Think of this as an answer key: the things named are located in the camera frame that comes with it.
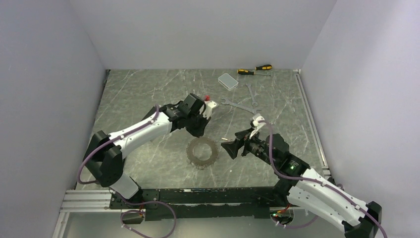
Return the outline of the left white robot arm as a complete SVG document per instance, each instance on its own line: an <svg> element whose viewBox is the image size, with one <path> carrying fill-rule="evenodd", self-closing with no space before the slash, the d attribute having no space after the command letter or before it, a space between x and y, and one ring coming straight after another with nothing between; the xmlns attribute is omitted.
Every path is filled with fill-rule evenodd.
<svg viewBox="0 0 420 238"><path fill-rule="evenodd" d="M81 179L81 171L87 168L94 177L92 183L115 191L129 208L138 207L143 201L143 190L124 172L127 156L145 143L179 129L186 129L194 137L203 136L217 106L215 101L190 93L176 104L155 105L140 122L128 128L96 132L79 168L78 183L89 183Z"/></svg>

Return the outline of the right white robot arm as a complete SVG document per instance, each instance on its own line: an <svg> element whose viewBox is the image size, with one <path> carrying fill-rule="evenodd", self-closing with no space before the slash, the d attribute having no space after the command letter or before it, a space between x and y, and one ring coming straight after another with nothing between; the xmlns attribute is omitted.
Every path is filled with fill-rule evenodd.
<svg viewBox="0 0 420 238"><path fill-rule="evenodd" d="M235 134L233 141L222 142L232 159L252 154L275 167L279 181L273 187L273 200L307 209L328 221L347 238L373 238L380 230L382 207L347 194L326 180L315 169L289 151L283 137L276 133L266 140L251 130Z"/></svg>

